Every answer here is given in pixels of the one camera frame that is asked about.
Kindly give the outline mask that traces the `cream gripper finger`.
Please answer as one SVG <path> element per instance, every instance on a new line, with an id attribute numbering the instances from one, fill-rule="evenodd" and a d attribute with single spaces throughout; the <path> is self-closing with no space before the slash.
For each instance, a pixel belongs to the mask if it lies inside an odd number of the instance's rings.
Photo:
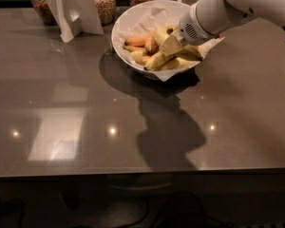
<path id="1" fill-rule="evenodd" d="M 190 45 L 185 46 L 180 52 L 177 52 L 176 55 L 187 61 L 202 60 L 200 52 L 195 47 L 192 47 Z"/>
<path id="2" fill-rule="evenodd" d="M 183 46 L 184 38 L 182 36 L 170 34 L 161 38 L 160 51 L 164 55 L 173 55 L 180 52 Z"/>

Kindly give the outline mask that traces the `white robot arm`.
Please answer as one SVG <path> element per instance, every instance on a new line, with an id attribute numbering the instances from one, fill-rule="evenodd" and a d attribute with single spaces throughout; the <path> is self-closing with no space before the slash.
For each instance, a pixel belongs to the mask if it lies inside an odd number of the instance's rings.
<path id="1" fill-rule="evenodd" d="M 179 27 L 163 41 L 160 51 L 174 55 L 186 45 L 202 45 L 258 17 L 285 31 L 285 0 L 198 0 L 180 18 Z"/>

